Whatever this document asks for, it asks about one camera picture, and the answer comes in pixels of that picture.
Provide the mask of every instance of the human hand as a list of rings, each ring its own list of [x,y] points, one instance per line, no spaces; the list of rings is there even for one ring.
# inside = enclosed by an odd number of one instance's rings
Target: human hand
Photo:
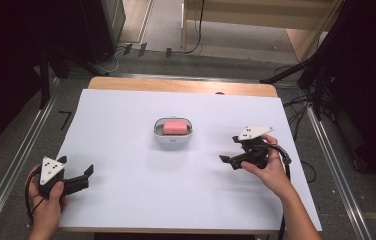
[[[34,172],[38,167],[34,167],[31,171]],[[29,184],[29,197],[33,226],[29,239],[51,239],[54,233],[57,231],[58,223],[61,216],[61,205],[66,206],[68,203],[67,198],[61,198],[63,193],[64,183],[57,182],[51,189],[49,198],[44,198],[39,195],[38,186],[36,183],[36,177],[27,179]]]
[[[276,138],[267,134],[263,134],[261,137],[269,144],[278,144]],[[278,151],[269,148],[267,159],[268,164],[264,169],[260,169],[247,161],[242,162],[241,167],[260,178],[267,188],[281,198],[284,194],[288,194],[290,190],[294,190],[294,187],[285,174]]]

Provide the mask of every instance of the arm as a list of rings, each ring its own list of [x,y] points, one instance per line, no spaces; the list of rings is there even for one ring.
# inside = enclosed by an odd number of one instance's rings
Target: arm
[[[49,198],[44,199],[38,195],[39,191],[36,185],[36,177],[33,177],[29,181],[31,181],[29,185],[29,196],[31,196],[30,204],[33,211],[33,226],[29,240],[49,240],[57,231],[60,221],[60,201],[64,205],[67,205],[66,198],[60,199],[63,193],[64,183],[57,182],[51,189]]]
[[[262,138],[270,144],[278,143],[275,138],[267,134],[262,135]],[[281,199],[289,239],[321,239],[297,191],[285,175],[279,154],[275,149],[269,149],[266,168],[260,169],[246,161],[242,162],[241,166],[260,178],[266,187]]]

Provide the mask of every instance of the pink sponge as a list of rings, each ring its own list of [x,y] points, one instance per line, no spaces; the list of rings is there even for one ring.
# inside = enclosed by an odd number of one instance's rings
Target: pink sponge
[[[169,120],[164,122],[163,133],[169,135],[185,135],[187,134],[188,126],[185,121]]]

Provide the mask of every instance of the metal frame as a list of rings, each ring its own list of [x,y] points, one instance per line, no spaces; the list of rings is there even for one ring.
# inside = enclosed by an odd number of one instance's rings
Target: metal frame
[[[204,78],[204,77],[184,77],[184,76],[164,76],[164,75],[143,75],[143,74],[119,74],[115,77],[126,78],[156,78],[156,79],[175,79],[175,80],[193,80],[193,81],[219,81],[219,82],[239,82],[239,83],[254,83],[257,81],[247,79],[228,79],[228,78]],[[56,92],[60,87],[60,80],[55,78],[52,84],[52,96],[46,107],[43,110],[39,110],[35,120],[26,134],[22,144],[20,145],[16,155],[6,174],[4,175],[0,183],[0,213],[1,210],[10,195],[10,192],[26,162],[26,159],[38,138],[40,131],[49,116],[51,108],[56,99]],[[312,123],[313,129],[319,140],[323,154],[328,163],[331,174],[334,178],[337,189],[340,193],[340,197],[345,206],[346,212],[350,218],[353,229],[358,239],[371,240],[369,229],[366,226],[363,214],[353,196],[349,184],[343,174],[341,166],[335,156],[334,150],[326,135],[325,129],[321,122],[319,122],[313,113],[313,110],[308,107],[308,116]]]
[[[323,154],[328,163],[329,169],[331,171],[332,177],[334,178],[335,185],[337,186],[338,192],[340,193],[341,200],[343,201],[344,207],[346,209],[347,215],[350,218],[353,230],[356,233],[357,239],[371,240],[369,229],[366,226],[365,219],[363,217],[362,211],[354,198],[354,195],[347,183],[341,166],[335,156],[334,150],[329,142],[328,136],[326,135],[325,129],[322,122],[318,121],[312,108],[307,108],[307,114],[312,123],[313,129],[315,130],[316,136],[321,145]]]

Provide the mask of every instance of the white tabletop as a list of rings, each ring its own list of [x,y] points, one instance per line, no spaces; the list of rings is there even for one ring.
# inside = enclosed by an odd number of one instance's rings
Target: white tabletop
[[[154,139],[160,118],[187,118],[190,142]],[[280,227],[279,199],[252,174],[221,162],[243,153],[232,137],[246,126],[272,126],[293,162],[291,176],[321,231],[279,98],[198,93],[84,90],[57,156],[65,178],[90,164],[90,187],[69,196],[63,230],[263,233]]]

